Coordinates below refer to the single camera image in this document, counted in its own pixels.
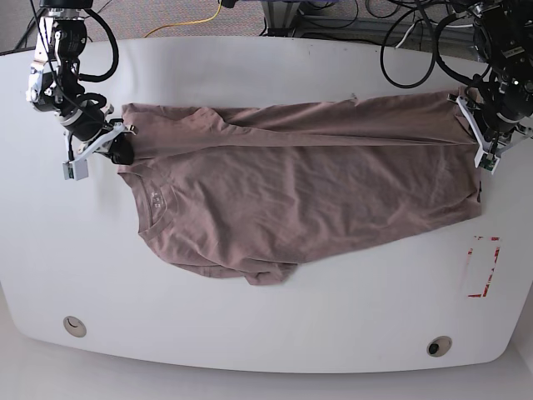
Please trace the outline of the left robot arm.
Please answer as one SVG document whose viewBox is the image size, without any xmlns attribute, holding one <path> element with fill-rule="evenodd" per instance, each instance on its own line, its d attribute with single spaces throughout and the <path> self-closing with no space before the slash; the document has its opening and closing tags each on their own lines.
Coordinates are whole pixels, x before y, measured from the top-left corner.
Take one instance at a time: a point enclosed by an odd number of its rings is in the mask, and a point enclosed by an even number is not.
<svg viewBox="0 0 533 400">
<path fill-rule="evenodd" d="M 414 1 L 406 15 L 419 13 L 431 40 L 431 61 L 425 75 L 412 84 L 392 80 L 384 65 L 386 45 L 380 49 L 383 77 L 394 87 L 417 88 L 435 66 L 466 87 L 465 96 L 481 137 L 496 145 L 511 140 L 521 121 L 532 116 L 532 2 L 531 1 Z M 473 44 L 486 71 L 467 77 L 450 68 L 441 56 L 440 38 L 452 23 L 473 23 Z"/>
</svg>

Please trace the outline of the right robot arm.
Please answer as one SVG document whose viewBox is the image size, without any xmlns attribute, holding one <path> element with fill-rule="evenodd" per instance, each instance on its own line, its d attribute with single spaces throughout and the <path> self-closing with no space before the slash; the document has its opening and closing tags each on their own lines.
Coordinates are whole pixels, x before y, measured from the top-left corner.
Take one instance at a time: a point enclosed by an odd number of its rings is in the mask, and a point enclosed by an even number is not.
<svg viewBox="0 0 533 400">
<path fill-rule="evenodd" d="M 116 165 L 134 160 L 126 135 L 134 133 L 120 118 L 108 119 L 112 112 L 107 99 L 87 92 L 85 83 L 102 83 L 116 72 L 119 64 L 117 40 L 103 18 L 92 10 L 92 1 L 41 1 L 37 16 L 37 43 L 28 77 L 27 100 L 39 112 L 53 112 L 66 130 L 68 160 L 74 160 L 72 140 L 85 148 L 83 154 L 100 153 Z M 112 49 L 112 63 L 103 74 L 80 72 L 80 55 L 87 45 L 85 12 L 105 31 Z"/>
</svg>

